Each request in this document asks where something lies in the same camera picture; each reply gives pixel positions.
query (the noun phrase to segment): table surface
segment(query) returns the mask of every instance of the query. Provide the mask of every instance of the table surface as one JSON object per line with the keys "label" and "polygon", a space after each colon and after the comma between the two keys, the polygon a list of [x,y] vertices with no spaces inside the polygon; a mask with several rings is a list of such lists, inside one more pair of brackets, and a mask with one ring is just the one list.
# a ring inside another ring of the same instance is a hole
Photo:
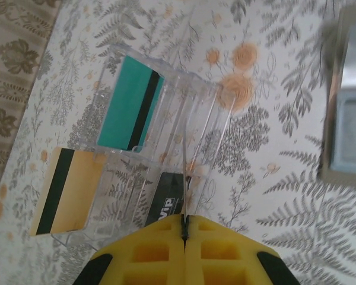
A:
{"label": "table surface", "polygon": [[0,285],[72,284],[93,253],[28,230],[52,150],[78,145],[110,42],[236,92],[234,155],[217,161],[206,216],[276,249],[303,284],[356,284],[356,189],[315,179],[340,2],[65,1],[0,184]]}

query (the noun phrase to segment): tablecloth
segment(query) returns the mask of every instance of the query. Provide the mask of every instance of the tablecloth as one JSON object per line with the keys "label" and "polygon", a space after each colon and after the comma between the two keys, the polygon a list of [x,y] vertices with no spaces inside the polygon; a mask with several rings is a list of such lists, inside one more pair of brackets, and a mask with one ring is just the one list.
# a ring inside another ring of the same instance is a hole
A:
{"label": "tablecloth", "polygon": [[28,229],[50,154],[78,145],[113,42],[236,93],[207,217],[276,249],[302,284],[356,284],[356,189],[316,179],[345,4],[64,1],[0,184],[0,284],[71,284],[93,253]]}
{"label": "tablecloth", "polygon": [[0,0],[0,179],[52,33],[59,3],[57,0]]}

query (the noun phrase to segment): yellow tool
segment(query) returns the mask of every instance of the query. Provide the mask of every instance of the yellow tool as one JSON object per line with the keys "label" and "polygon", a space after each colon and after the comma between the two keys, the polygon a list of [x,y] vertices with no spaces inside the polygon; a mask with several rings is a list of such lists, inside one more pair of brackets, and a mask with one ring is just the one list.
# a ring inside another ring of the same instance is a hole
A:
{"label": "yellow tool", "polygon": [[[186,201],[185,148],[184,135]],[[156,221],[99,250],[74,285],[299,285],[271,248],[186,213],[184,208],[181,215]]]}

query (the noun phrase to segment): card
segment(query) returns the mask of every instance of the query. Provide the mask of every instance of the card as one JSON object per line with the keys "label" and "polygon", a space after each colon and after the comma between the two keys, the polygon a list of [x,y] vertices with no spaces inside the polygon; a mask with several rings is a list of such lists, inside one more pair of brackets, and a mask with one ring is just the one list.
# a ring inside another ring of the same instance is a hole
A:
{"label": "card", "polygon": [[105,161],[103,154],[55,148],[30,235],[83,229]]}
{"label": "card", "polygon": [[121,150],[143,145],[163,82],[157,72],[126,56],[97,144]]}
{"label": "card", "polygon": [[183,174],[163,172],[158,181],[145,226],[172,214],[180,214],[183,207]]}

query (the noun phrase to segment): yellow foam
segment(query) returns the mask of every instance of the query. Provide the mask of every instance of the yellow foam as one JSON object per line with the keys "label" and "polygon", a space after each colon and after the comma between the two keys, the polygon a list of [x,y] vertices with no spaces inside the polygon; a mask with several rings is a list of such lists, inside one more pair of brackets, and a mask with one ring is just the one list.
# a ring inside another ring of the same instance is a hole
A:
{"label": "yellow foam", "polygon": [[180,215],[166,217],[93,257],[111,254],[100,285],[271,285],[257,253],[278,254],[207,218],[190,216],[186,249]]}

